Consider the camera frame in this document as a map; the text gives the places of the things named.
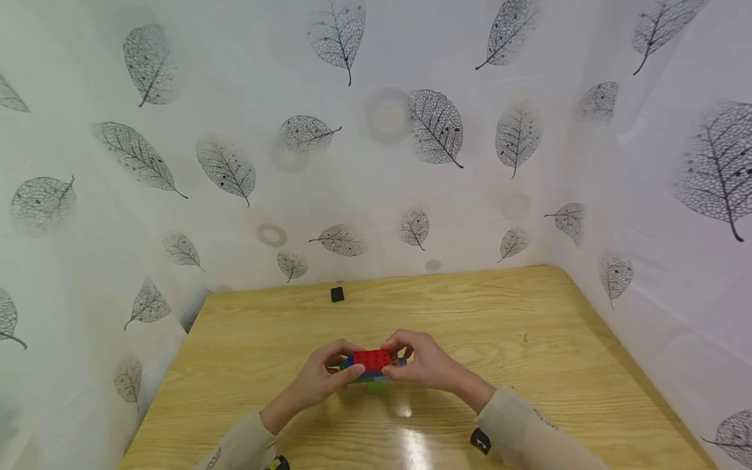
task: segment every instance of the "person's right hand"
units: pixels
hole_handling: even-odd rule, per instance
[[[414,382],[454,393],[476,413],[483,410],[496,391],[483,378],[449,357],[428,333],[398,329],[381,349],[389,350],[392,356],[405,349],[405,359],[415,354],[412,362],[404,366],[388,365],[381,369],[382,374],[394,381]]]

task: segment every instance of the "sleeve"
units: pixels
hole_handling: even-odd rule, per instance
[[[476,422],[491,445],[500,449],[504,461],[520,470],[609,469],[509,387],[494,392]]]
[[[258,413],[240,420],[193,470],[265,470],[277,456],[276,436]]]

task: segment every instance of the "wooden table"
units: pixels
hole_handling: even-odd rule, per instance
[[[222,293],[205,303],[121,469],[186,470],[295,377],[321,344],[378,347],[430,332],[493,384],[510,384],[614,468],[714,468],[559,268]],[[280,434],[295,469],[500,468],[469,445],[474,414],[446,393],[353,385]]]

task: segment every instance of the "small black block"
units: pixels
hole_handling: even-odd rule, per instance
[[[344,300],[344,291],[341,287],[332,289],[332,302],[342,302]]]

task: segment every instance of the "leaf print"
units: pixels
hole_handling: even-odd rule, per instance
[[[538,13],[536,0],[507,0],[499,9],[488,36],[486,64],[507,65],[514,62],[525,45],[525,40],[535,29]]]
[[[310,116],[293,116],[280,129],[279,139],[290,150],[298,153],[323,152],[332,143],[339,129],[331,130],[322,120]]]
[[[577,115],[584,120],[610,121],[619,93],[619,84],[604,82],[587,90],[577,105]]]
[[[329,2],[328,9],[310,12],[305,26],[316,55],[335,67],[346,68],[347,85],[352,85],[351,69],[365,31],[365,8],[355,4],[335,8],[334,2]]]
[[[214,138],[196,144],[196,156],[210,180],[222,190],[245,199],[256,187],[256,170],[242,150],[220,144]]]
[[[611,308],[614,308],[614,299],[621,297],[632,282],[632,276],[632,262],[627,258],[610,255],[601,259],[601,282],[608,294]]]
[[[308,270],[308,261],[303,256],[285,250],[277,253],[277,264],[287,276],[287,282],[301,277]]]
[[[674,184],[676,198],[731,226],[752,214],[752,105],[722,101],[702,119]]]
[[[553,217],[556,227],[572,237],[575,246],[579,248],[582,242],[582,217],[584,212],[584,205],[579,202],[572,202],[556,211],[555,214],[546,214],[543,217]]]
[[[13,299],[8,295],[8,291],[0,287],[0,341],[10,339],[23,346],[26,350],[26,343],[16,338],[16,324],[18,323],[18,311]]]
[[[133,356],[128,356],[115,368],[115,390],[126,403],[135,403],[138,407],[138,395],[141,392],[141,363]]]
[[[642,63],[632,75],[642,70],[647,57],[676,36],[708,4],[708,0],[653,0],[640,13],[632,47],[642,54]]]
[[[128,320],[123,331],[128,328],[128,325],[133,320],[138,320],[142,323],[153,323],[166,317],[169,313],[170,306],[167,305],[167,301],[162,297],[162,293],[156,288],[151,279],[147,277],[144,285],[141,286],[141,291],[133,301],[131,319]]]
[[[177,99],[175,68],[162,25],[133,29],[123,45],[126,67],[143,98],[138,105],[168,105]]]
[[[410,92],[408,109],[420,158],[464,168],[456,159],[462,146],[462,118],[454,104],[442,93],[419,89]]]
[[[739,411],[721,421],[714,441],[702,440],[718,446],[732,459],[752,468],[752,410]]]
[[[520,251],[527,248],[530,244],[530,235],[520,227],[512,227],[508,232],[504,234],[502,238],[502,247],[500,249],[502,258],[496,262],[499,264],[505,259],[516,255]]]
[[[165,247],[165,251],[167,251],[172,262],[176,265],[198,266],[203,272],[206,272],[201,267],[201,258],[199,258],[199,252],[196,251],[196,247],[182,233],[167,232],[165,238],[162,240],[162,245]]]
[[[365,253],[363,242],[341,223],[324,230],[319,238],[308,240],[308,243],[312,241],[320,241],[327,250],[342,256],[358,256]]]
[[[214,455],[211,456],[211,460],[209,460],[209,463],[206,464],[206,470],[212,470],[214,466],[217,464],[217,460],[219,460],[221,456],[222,456],[222,448],[218,447],[217,452],[215,452]]]
[[[0,105],[14,111],[21,111],[23,113],[30,113],[31,111],[23,102],[16,90],[13,89],[10,83],[5,80],[0,74]]]
[[[130,126],[118,123],[99,123],[93,126],[94,136],[99,139],[138,182],[158,190],[175,191],[170,168],[143,135]]]
[[[414,209],[402,216],[402,224],[399,227],[399,237],[408,245],[423,248],[423,242],[428,237],[428,216],[420,209]]]
[[[499,160],[514,168],[512,177],[538,148],[543,136],[543,120],[538,110],[525,98],[507,106],[496,125],[496,154]]]
[[[40,231],[58,226],[76,210],[74,181],[73,176],[70,183],[46,176],[25,181],[13,194],[13,220]]]

